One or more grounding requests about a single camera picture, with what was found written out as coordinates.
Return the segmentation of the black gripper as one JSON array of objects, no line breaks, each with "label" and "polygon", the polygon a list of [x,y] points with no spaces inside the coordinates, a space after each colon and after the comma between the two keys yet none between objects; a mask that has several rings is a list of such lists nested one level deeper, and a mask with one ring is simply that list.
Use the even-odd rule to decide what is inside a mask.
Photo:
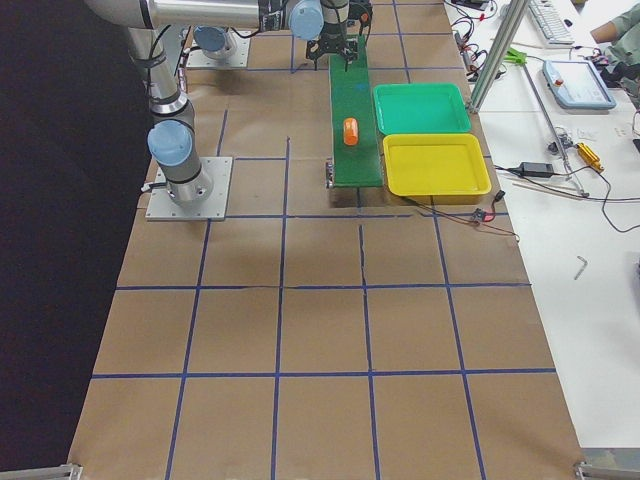
[{"label": "black gripper", "polygon": [[356,37],[329,38],[321,37],[310,40],[306,44],[305,58],[314,63],[314,70],[318,70],[318,60],[326,54],[337,54],[345,61],[344,70],[348,71],[352,62],[358,59],[358,40]]}]

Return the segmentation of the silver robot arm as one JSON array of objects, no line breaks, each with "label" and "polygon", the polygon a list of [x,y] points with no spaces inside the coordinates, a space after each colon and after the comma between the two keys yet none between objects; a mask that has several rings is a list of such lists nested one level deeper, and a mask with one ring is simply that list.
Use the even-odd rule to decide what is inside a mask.
[{"label": "silver robot arm", "polygon": [[192,26],[204,51],[210,48],[204,40],[206,30],[219,31],[225,38],[241,29],[254,35],[288,30],[307,42],[311,60],[326,53],[336,53],[346,62],[357,57],[354,42],[347,38],[347,23],[357,12],[352,1],[90,1],[87,5],[126,34],[154,119],[148,147],[176,203],[205,199],[214,182],[196,151],[193,105],[179,87],[162,44],[168,26]]},{"label": "silver robot arm", "polygon": [[237,49],[226,27],[197,26],[193,38],[203,54],[215,61],[226,61]]}]

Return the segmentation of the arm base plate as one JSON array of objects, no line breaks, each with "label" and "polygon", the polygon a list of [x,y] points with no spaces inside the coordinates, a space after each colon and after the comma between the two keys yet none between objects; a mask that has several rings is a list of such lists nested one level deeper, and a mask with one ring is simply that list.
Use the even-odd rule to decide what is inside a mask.
[{"label": "arm base plate", "polygon": [[211,52],[199,49],[193,41],[186,67],[191,70],[236,70],[248,65],[250,40],[233,36],[234,47],[227,52]]},{"label": "arm base plate", "polygon": [[233,158],[201,157],[199,175],[189,183],[168,182],[161,169],[150,190],[149,221],[223,221],[226,217]]}]

